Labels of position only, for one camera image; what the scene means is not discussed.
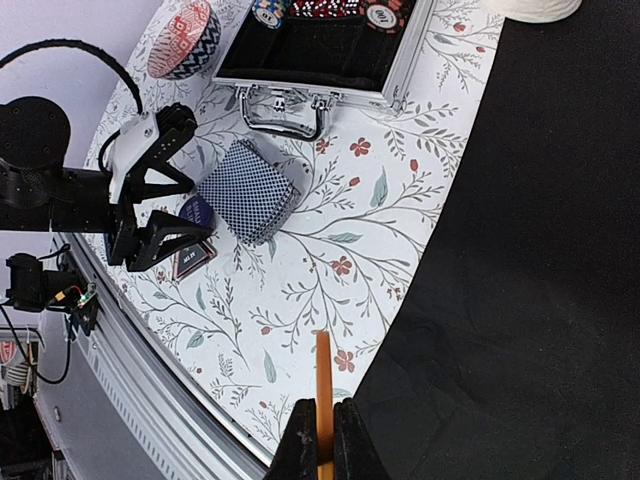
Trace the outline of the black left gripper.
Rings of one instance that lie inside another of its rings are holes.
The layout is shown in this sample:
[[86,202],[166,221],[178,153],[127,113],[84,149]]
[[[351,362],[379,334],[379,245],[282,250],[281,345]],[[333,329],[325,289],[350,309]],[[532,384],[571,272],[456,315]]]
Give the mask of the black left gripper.
[[108,187],[111,213],[104,234],[106,260],[124,264],[129,272],[143,272],[184,248],[208,240],[211,225],[200,225],[179,216],[153,210],[144,227],[138,227],[135,203],[189,193],[194,181],[170,164],[194,136],[197,122],[190,107],[174,103],[156,113],[159,139],[136,167],[112,173]]

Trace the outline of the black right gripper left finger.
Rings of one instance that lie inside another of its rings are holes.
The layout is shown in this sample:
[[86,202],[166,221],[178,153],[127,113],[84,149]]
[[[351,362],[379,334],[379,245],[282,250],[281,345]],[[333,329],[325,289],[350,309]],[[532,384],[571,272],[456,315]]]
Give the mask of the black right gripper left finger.
[[298,400],[264,480],[316,480],[318,435],[316,402]]

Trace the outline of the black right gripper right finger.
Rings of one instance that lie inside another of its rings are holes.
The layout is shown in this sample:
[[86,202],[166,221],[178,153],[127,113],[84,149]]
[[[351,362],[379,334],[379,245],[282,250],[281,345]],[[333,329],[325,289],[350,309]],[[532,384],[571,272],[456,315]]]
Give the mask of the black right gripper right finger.
[[352,398],[334,405],[333,463],[337,480],[390,479]]

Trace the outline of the purple small blind button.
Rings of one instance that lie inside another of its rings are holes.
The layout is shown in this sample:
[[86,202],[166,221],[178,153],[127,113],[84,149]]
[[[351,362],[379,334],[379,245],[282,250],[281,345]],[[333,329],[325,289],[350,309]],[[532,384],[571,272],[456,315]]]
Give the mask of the purple small blind button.
[[215,229],[213,208],[200,195],[195,195],[184,203],[179,217],[199,226]]

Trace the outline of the orange big blind button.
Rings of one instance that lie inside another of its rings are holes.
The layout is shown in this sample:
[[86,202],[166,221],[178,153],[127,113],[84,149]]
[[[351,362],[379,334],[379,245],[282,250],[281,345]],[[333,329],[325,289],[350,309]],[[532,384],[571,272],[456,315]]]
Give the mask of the orange big blind button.
[[318,437],[318,478],[334,479],[332,355],[329,333],[316,336],[316,420]]

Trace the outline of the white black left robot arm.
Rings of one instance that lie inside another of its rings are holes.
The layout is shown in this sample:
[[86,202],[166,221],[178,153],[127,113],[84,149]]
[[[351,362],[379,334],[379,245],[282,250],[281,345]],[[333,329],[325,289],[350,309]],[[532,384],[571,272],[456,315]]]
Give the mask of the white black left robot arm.
[[71,39],[25,45],[3,66],[47,48],[78,49],[110,67],[128,87],[136,115],[100,147],[96,170],[64,165],[70,121],[59,105],[36,96],[1,107],[1,227],[8,231],[94,233],[104,237],[106,261],[143,272],[184,248],[208,240],[213,229],[161,210],[139,225],[135,207],[145,200],[190,193],[194,181],[171,158],[194,136],[197,122],[186,105],[145,111],[140,90],[104,50]]

